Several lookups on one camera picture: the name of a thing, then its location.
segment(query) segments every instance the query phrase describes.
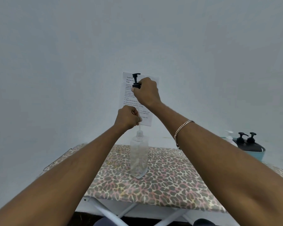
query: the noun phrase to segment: paper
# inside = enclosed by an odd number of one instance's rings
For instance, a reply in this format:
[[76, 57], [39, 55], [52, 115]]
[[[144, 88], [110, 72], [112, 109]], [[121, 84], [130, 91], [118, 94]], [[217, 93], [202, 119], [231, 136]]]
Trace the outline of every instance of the paper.
[[[158, 85], [159, 78], [146, 76], [146, 75], [138, 75], [137, 82], [145, 77], [151, 78]], [[124, 105], [134, 106], [136, 109], [138, 109], [140, 113], [140, 117], [142, 118], [142, 122], [140, 124], [151, 126], [153, 113], [151, 113], [145, 106], [141, 105], [137, 101], [136, 97], [131, 91], [133, 83], [134, 83], [134, 78], [132, 76], [132, 73], [124, 72], [122, 78], [121, 95], [119, 98], [119, 108], [122, 108]]]

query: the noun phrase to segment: white pump bottle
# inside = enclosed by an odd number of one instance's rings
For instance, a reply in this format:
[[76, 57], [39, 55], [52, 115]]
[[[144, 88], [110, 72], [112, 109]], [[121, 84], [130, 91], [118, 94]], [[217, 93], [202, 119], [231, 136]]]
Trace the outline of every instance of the white pump bottle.
[[225, 131], [227, 132], [227, 136], [225, 137], [225, 140], [228, 141], [229, 143], [231, 143], [232, 145], [238, 147], [238, 145], [233, 141], [233, 137], [232, 137], [233, 132], [227, 131], [227, 130], [225, 130]]

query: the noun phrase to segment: ironing board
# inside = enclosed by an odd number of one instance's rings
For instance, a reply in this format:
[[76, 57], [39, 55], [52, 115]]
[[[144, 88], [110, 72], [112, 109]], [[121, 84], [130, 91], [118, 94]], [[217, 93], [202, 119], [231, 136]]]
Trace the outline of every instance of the ironing board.
[[[71, 156], [86, 143], [69, 149], [43, 171]], [[130, 146], [114, 145], [94, 181], [84, 195], [94, 207], [118, 226], [125, 226], [120, 218], [138, 204], [171, 207], [174, 213], [156, 226], [166, 226], [189, 210], [226, 213], [225, 208], [214, 197], [182, 151], [172, 148], [149, 148], [148, 171], [141, 179], [130, 175]], [[264, 163], [283, 177], [283, 170]], [[116, 216], [98, 199], [131, 202], [127, 209]]]

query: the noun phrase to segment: hand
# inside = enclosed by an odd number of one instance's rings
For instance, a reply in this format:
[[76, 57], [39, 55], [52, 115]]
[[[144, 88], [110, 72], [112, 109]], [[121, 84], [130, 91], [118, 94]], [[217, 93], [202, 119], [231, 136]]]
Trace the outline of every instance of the hand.
[[141, 121], [142, 118], [139, 116], [136, 108], [125, 105], [123, 108], [119, 109], [114, 126], [121, 128], [123, 131], [127, 131], [135, 125], [139, 125]]
[[155, 81], [146, 77], [140, 80], [139, 83], [141, 83], [141, 88], [132, 88], [131, 91], [143, 106], [150, 109], [151, 106], [161, 102]]

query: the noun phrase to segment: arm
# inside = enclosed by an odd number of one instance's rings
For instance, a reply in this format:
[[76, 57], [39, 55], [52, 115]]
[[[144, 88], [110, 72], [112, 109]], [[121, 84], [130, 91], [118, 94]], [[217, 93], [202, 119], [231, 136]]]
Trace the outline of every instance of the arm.
[[[172, 136], [188, 119], [164, 105], [156, 83], [132, 90]], [[196, 123], [177, 135], [180, 148], [210, 191], [241, 225], [283, 225], [283, 178], [263, 163]]]
[[40, 176], [0, 209], [0, 226], [65, 226], [115, 142], [140, 121], [137, 115], [134, 107], [120, 109], [110, 129]]

